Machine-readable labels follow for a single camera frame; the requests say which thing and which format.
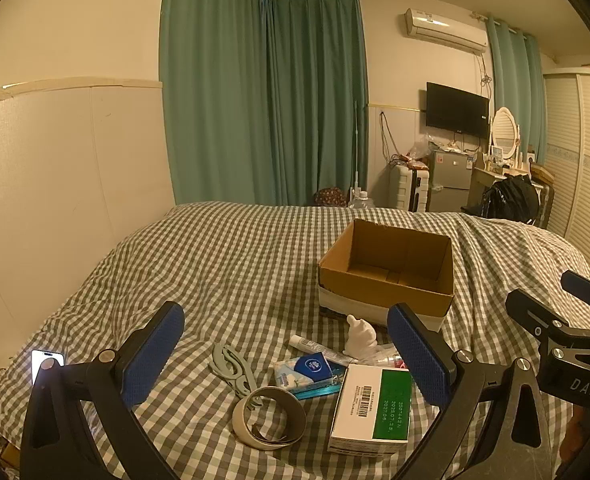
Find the mini fridge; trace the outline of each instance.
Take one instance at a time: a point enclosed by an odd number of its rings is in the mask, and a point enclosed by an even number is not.
[[[428,211],[461,213],[468,203],[473,163],[464,153],[434,151],[430,154]]]

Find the black plastic bag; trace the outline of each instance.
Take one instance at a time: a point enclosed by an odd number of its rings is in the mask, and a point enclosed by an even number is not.
[[[482,197],[483,218],[504,218],[531,224],[538,212],[537,190],[527,175],[508,176],[495,182]]]

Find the phone screen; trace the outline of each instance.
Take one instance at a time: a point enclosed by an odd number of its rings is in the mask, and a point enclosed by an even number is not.
[[[37,372],[40,371],[40,365],[49,357],[52,357],[61,366],[64,365],[64,356],[56,352],[46,352],[43,350],[33,350],[31,354],[32,358],[32,383],[35,383]]]

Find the checkered blanket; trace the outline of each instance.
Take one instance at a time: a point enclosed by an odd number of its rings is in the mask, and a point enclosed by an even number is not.
[[[524,356],[537,367],[535,340],[504,309],[506,294],[518,287],[553,307],[571,326],[590,328],[590,308],[559,285],[566,269],[588,276],[586,261],[565,240],[538,228],[456,213],[182,205],[117,245],[30,339],[0,380],[0,434],[15,445],[21,442],[31,349],[62,352],[69,363],[91,360],[102,349],[118,348],[165,300],[173,300],[184,307],[184,335],[135,414],[181,478],[389,478],[436,415],[416,389],[409,442],[398,454],[375,460],[328,453],[337,394],[304,400],[304,437],[264,452],[235,439],[235,394],[208,368],[215,341],[244,356],[258,384],[270,381],[271,363],[299,354],[287,346],[293,333],[344,348],[347,324],[318,313],[316,264],[354,217],[452,239],[455,299],[443,335],[453,349],[469,349],[489,363],[508,364]],[[384,333],[379,338],[387,341]],[[557,456],[571,407],[543,397]],[[92,405],[86,403],[85,410],[108,468],[123,475]],[[466,463],[485,413],[480,409],[475,415],[453,471]],[[256,416],[265,434],[277,430],[270,406]]]

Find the beige belt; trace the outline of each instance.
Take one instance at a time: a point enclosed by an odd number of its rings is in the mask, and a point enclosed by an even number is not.
[[[262,396],[275,400],[286,412],[286,430],[281,438],[268,440],[260,432],[257,424],[248,428],[246,407],[253,397]],[[255,449],[271,450],[290,446],[299,440],[306,429],[306,412],[290,392],[276,386],[263,386],[240,400],[233,410],[233,431],[239,440]]]

